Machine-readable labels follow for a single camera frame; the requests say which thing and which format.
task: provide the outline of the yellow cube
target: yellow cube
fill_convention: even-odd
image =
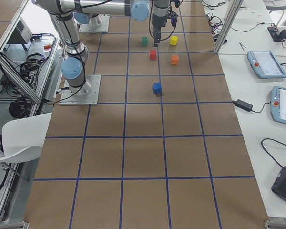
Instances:
[[[177,42],[178,42],[178,37],[172,36],[170,39],[170,45],[176,46]]]

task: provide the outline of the metal mounting plate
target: metal mounting plate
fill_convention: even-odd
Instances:
[[[108,32],[108,27],[109,27],[109,15],[104,15],[103,17],[103,24],[96,28],[93,29],[88,25],[81,25],[79,29],[79,33],[97,33],[97,32]]]
[[[69,96],[71,96],[71,93],[69,90],[65,90],[61,94],[61,99],[68,99],[61,101],[60,105],[97,105],[101,84],[101,75],[87,75],[86,77],[92,85],[91,92],[87,96],[83,96],[80,98],[74,96],[68,98]],[[67,81],[65,81],[64,87],[69,87]]]

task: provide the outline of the white table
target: white table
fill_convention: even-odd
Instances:
[[[232,28],[236,30],[247,31],[255,27],[258,23],[271,23],[272,19],[262,2],[262,0],[245,0],[249,9],[240,10],[233,22]],[[217,5],[222,0],[205,0],[210,5]],[[224,18],[225,12],[230,1],[226,4],[216,7],[215,10],[210,10],[205,7],[206,13],[212,13],[221,19]],[[252,50],[272,50],[276,56],[286,56],[286,49],[283,49],[281,42],[274,42],[270,37],[267,27],[270,24],[258,25],[249,32],[240,32],[230,29],[226,39],[227,44],[224,44],[220,50],[220,54],[246,54]],[[243,50],[239,44],[242,41],[247,47]]]
[[[245,0],[248,10],[238,12],[232,27],[237,30],[248,30],[258,22],[272,22],[262,0]],[[221,0],[205,0],[210,5],[216,5]],[[223,18],[228,4],[210,10],[206,13]],[[239,32],[230,29],[228,43],[223,45],[219,58],[225,73],[225,78],[233,100],[241,99],[253,105],[255,111],[260,111],[263,104],[270,101],[270,92],[274,86],[286,87],[285,79],[260,79],[253,72],[247,60],[247,51],[271,50],[280,62],[286,62],[286,49],[280,42],[272,41],[267,30],[269,24],[259,25],[250,32]],[[242,41],[247,49],[240,47]],[[262,113],[252,114],[235,107],[236,114],[244,135],[246,147],[254,169],[255,177],[262,199],[270,217],[286,218],[286,202],[271,191],[281,167],[262,149],[263,138],[273,138],[286,144],[286,124],[275,122],[266,105]],[[265,142],[270,153],[286,166],[286,148],[273,142]]]
[[[220,55],[220,61],[232,99],[241,99],[253,104],[255,111],[260,111],[263,104],[270,101],[270,91],[274,86],[286,87],[286,78],[283,80],[258,78],[253,73],[246,56]],[[260,145],[261,140],[266,137],[286,144],[286,124],[272,119],[269,105],[266,105],[260,114],[248,113],[238,107],[235,107],[235,110],[267,214],[270,217],[286,218],[286,202],[271,191],[281,167]],[[270,153],[286,166],[286,148],[270,141],[269,144],[273,146],[268,147]]]

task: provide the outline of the colored block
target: colored block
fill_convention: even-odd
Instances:
[[[179,63],[179,55],[172,55],[171,64],[177,65]]]
[[[147,37],[142,37],[141,45],[142,46],[147,46],[148,45],[148,38]]]
[[[153,84],[153,92],[155,94],[159,94],[159,93],[161,93],[161,91],[162,91],[161,84],[160,83],[154,83]]]
[[[176,46],[177,42],[178,42],[178,37],[172,36],[170,39],[170,45]]]
[[[152,61],[155,61],[157,59],[157,51],[156,50],[151,50],[149,52],[149,59]]]

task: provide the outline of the blue cube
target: blue cube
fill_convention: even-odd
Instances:
[[[162,91],[161,83],[154,83],[153,84],[153,92],[155,94],[159,94]]]

